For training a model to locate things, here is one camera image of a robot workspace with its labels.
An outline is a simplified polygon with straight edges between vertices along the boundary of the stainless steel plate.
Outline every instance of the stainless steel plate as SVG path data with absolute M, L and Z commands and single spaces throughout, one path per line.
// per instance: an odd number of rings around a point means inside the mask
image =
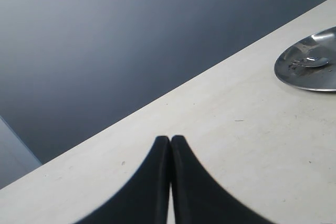
M 293 64 L 305 57 L 325 57 L 329 63 L 307 68 Z M 304 38 L 283 52 L 274 71 L 279 80 L 299 89 L 336 91 L 336 27 Z

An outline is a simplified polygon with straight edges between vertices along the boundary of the white table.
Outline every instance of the white table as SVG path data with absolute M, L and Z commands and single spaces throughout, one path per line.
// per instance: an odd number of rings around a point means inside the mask
M 162 134 L 185 135 L 212 176 L 270 220 L 336 223 L 335 94 L 292 88 L 273 70 L 287 47 L 335 25 L 328 0 L 10 184 L 0 190 L 0 223 L 80 219 Z

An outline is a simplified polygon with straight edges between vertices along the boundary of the black object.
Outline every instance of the black object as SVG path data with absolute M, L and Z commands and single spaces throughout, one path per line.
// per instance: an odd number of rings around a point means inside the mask
M 272 224 L 221 188 L 183 136 L 174 136 L 171 143 L 157 137 L 126 185 L 78 223 L 166 223 L 170 182 L 177 224 Z

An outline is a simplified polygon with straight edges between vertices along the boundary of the metal spoon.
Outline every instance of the metal spoon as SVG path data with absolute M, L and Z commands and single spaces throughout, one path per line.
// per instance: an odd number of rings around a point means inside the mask
M 329 63 L 329 59 L 325 57 L 305 57 L 299 60 L 293 60 L 294 65 L 305 68 L 322 67 Z

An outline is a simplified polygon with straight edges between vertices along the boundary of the dark gray background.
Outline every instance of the dark gray background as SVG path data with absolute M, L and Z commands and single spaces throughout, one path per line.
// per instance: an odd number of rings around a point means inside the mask
M 0 115 L 45 163 L 323 1 L 0 0 Z

